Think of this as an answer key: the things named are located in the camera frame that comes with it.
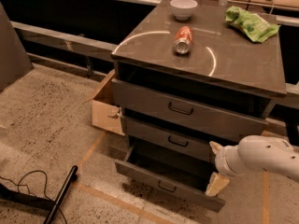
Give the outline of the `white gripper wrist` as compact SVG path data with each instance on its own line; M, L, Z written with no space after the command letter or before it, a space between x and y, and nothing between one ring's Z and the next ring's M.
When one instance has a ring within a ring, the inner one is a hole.
M210 141L209 145L216 154L215 164L220 174L212 173L206 187L206 196L215 197L229 184L230 179L227 177L242 176L247 166L239 156L238 146L223 147L214 141Z

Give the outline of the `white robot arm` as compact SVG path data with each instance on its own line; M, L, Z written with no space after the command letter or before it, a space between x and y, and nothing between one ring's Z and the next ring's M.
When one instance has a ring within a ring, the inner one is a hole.
M209 179L206 196L216 196L231 178L250 172L266 171L299 182L299 154L284 139L249 135L236 146L223 147L214 141L209 144L216 155L217 171Z

